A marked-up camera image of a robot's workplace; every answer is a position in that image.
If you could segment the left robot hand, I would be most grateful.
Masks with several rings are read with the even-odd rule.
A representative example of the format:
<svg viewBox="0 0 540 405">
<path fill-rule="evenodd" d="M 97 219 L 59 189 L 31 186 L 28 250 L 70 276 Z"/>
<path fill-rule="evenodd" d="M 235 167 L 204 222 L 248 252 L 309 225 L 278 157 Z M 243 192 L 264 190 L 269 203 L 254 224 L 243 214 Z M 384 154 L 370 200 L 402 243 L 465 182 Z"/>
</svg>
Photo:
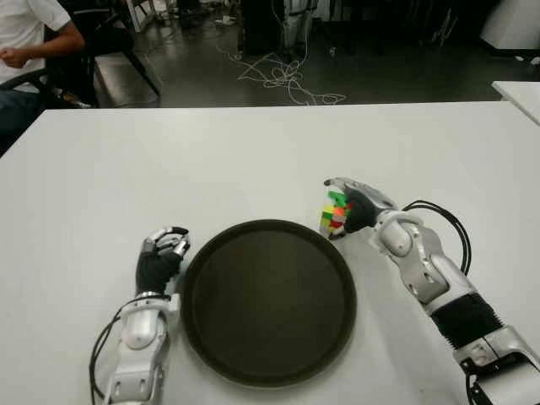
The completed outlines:
<svg viewBox="0 0 540 405">
<path fill-rule="evenodd" d="M 136 266 L 136 295 L 164 294 L 190 247 L 189 230 L 179 226 L 164 227 L 147 236 Z"/>
</svg>

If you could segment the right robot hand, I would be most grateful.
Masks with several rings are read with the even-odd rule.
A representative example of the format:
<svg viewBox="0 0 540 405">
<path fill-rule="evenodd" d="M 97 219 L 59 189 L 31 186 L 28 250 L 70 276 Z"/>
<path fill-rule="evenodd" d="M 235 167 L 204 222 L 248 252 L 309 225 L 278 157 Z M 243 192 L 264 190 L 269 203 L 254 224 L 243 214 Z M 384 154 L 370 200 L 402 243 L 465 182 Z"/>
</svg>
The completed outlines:
<svg viewBox="0 0 540 405">
<path fill-rule="evenodd" d="M 324 180 L 323 184 L 338 188 L 350 205 L 349 214 L 343 225 L 329 233 L 329 240 L 341 239 L 366 227 L 373 228 L 381 213 L 398 210 L 398 206 L 388 196 L 359 181 L 347 177 L 334 177 Z"/>
</svg>

